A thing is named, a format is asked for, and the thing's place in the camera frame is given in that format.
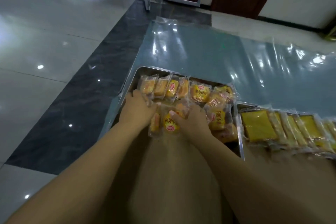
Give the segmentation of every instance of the plastic table cover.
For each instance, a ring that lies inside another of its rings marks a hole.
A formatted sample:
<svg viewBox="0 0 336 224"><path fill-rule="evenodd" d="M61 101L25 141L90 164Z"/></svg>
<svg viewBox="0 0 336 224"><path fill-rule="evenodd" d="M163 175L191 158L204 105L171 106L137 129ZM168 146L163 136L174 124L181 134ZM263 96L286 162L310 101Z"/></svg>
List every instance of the plastic table cover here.
<svg viewBox="0 0 336 224"><path fill-rule="evenodd" d="M111 103L103 135L137 68L158 67L213 82L233 82L240 101L276 109L336 114L336 54L230 35L209 26L158 17L146 32L124 87Z"/></svg>

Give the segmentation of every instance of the person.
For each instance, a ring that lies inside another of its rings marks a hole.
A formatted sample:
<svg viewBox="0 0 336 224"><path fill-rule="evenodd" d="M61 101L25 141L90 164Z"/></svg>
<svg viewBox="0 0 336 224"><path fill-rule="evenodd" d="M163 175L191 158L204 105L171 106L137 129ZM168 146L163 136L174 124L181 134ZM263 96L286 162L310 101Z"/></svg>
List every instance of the person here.
<svg viewBox="0 0 336 224"><path fill-rule="evenodd" d="M157 104L147 107L138 90L133 95L128 93L119 122L6 223L91 223L129 146L149 124L156 108ZM174 112L171 115L203 155L241 224L322 223L299 202L261 180L241 158L213 137L203 109L192 106L186 120Z"/></svg>

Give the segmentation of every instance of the person's right arm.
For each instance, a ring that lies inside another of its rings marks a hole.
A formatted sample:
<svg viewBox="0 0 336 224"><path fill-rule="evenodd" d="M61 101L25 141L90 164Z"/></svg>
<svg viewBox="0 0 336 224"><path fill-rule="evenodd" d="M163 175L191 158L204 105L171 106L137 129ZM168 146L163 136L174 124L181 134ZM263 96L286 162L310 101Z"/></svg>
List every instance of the person's right arm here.
<svg viewBox="0 0 336 224"><path fill-rule="evenodd" d="M323 223L300 202L255 175L241 158L213 137L203 109L192 106L187 120L173 111L171 115L204 156L241 224Z"/></svg>

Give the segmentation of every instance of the red oval logo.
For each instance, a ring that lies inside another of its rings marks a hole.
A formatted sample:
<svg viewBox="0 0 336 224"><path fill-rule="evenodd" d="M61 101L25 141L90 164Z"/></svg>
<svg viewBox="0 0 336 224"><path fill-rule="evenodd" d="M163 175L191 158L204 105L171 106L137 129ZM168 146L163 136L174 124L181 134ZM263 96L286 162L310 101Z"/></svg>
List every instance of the red oval logo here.
<svg viewBox="0 0 336 224"><path fill-rule="evenodd" d="M167 130L169 130L169 131L174 131L174 130L175 130L175 128L174 128L174 126L172 126L172 125L169 125L169 126L167 126Z"/></svg>

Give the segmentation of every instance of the metal tray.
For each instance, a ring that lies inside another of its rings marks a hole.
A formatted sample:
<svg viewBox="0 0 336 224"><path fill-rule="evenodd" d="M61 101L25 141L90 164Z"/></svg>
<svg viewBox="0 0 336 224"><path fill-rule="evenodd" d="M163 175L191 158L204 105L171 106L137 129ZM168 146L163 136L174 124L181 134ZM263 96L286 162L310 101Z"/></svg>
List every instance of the metal tray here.
<svg viewBox="0 0 336 224"><path fill-rule="evenodd" d="M169 70L165 70L165 69L160 69L160 68L152 68L152 67L140 67L136 70L131 83L129 84L129 86L127 87L127 84L125 84L125 88L122 90L121 92L121 98L118 104L118 114L115 117L115 120L113 122L113 125L115 123L118 122L119 120L119 113L125 103L125 95L128 92L132 92L133 90L135 90L137 88L139 79L141 77L141 75L154 75L154 74L159 74L160 77L162 76L167 76L169 73L173 73L179 76L186 76L180 73L176 73L174 71L169 71ZM207 80L203 80L200 78L195 78L195 77L190 77L191 80L196 80L198 82L201 83L206 83L209 84L211 86L219 86L222 83L218 83L218 82L211 82L211 81L207 81ZM240 158L242 158L243 160L245 160L244 158L244 150L243 150L243 141L242 141L242 136L241 136L241 120L239 120L240 115L238 114L238 109L237 109L237 104L235 103L233 105L232 108L232 116L233 116L233 123L234 125L237 127L237 132L238 132L238 142L230 142L230 143L226 143L225 145L229 147L229 149L231 149L235 154L237 154Z"/></svg>

